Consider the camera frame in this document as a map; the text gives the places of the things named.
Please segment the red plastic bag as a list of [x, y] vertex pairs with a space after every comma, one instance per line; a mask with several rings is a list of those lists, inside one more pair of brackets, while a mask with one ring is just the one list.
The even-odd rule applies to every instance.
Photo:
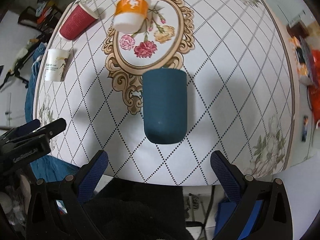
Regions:
[[315, 124], [317, 125], [317, 122], [319, 122], [319, 50], [318, 49], [312, 49], [311, 50], [313, 62], [314, 62], [314, 68], [315, 71], [314, 74], [314, 82], [311, 86], [308, 87], [309, 90], [309, 99], [311, 103], [311, 111], [313, 113], [313, 117], [315, 120]]

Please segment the orange and white cup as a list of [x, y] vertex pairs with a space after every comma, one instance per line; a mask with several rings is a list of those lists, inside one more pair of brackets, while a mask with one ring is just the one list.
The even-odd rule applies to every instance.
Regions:
[[151, 0], [119, 0], [114, 13], [116, 31], [133, 34], [139, 31], [147, 18]]

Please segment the dark teal cup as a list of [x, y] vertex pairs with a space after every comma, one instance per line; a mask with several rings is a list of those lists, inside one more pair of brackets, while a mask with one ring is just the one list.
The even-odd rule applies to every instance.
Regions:
[[187, 74], [159, 68], [143, 74], [144, 133], [154, 144], [179, 143], [187, 133]]

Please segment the white printed paper cup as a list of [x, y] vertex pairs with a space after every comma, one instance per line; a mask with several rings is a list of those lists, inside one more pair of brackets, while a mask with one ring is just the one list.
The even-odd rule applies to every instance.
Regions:
[[62, 49], [49, 49], [46, 63], [44, 65], [44, 80], [50, 82], [61, 82], [69, 58], [69, 52]]

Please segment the black trousers legs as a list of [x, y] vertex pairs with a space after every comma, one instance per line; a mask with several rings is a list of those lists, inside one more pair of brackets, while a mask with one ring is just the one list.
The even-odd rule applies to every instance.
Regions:
[[192, 239], [180, 186], [113, 178], [84, 208], [105, 239]]

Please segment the white patterned tablecloth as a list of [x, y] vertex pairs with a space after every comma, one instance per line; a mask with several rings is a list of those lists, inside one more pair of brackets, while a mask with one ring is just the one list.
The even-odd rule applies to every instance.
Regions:
[[61, 82], [41, 67], [33, 116], [64, 118], [52, 156], [81, 166], [108, 153], [109, 176], [143, 183], [217, 183], [210, 155], [255, 178], [286, 170], [296, 85], [285, 30], [266, 0], [151, 0], [134, 34], [113, 27], [120, 0], [84, 2], [99, 16], [73, 41]]

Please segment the red paper cup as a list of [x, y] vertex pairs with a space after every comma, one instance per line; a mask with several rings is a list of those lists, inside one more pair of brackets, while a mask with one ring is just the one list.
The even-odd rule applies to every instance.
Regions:
[[75, 40], [87, 27], [99, 18], [96, 11], [79, 2], [59, 30], [62, 38], [68, 41]]

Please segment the purple box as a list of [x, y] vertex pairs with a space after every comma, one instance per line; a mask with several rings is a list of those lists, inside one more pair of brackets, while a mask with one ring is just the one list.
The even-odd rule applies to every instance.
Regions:
[[309, 45], [304, 38], [299, 36], [299, 46], [296, 48], [296, 55], [298, 59], [298, 76], [300, 83], [311, 86], [314, 82], [314, 62]]

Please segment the dark lighter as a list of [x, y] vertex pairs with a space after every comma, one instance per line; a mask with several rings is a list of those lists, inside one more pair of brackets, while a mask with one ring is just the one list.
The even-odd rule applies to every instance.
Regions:
[[306, 142], [306, 138], [308, 134], [308, 123], [309, 123], [309, 117], [307, 115], [303, 116], [302, 142]]

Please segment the dark wooden chair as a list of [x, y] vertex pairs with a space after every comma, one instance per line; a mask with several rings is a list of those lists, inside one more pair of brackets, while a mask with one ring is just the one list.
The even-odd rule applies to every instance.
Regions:
[[62, 14], [54, 0], [37, 0], [37, 8], [28, 6], [19, 15], [17, 23], [43, 34], [51, 34]]

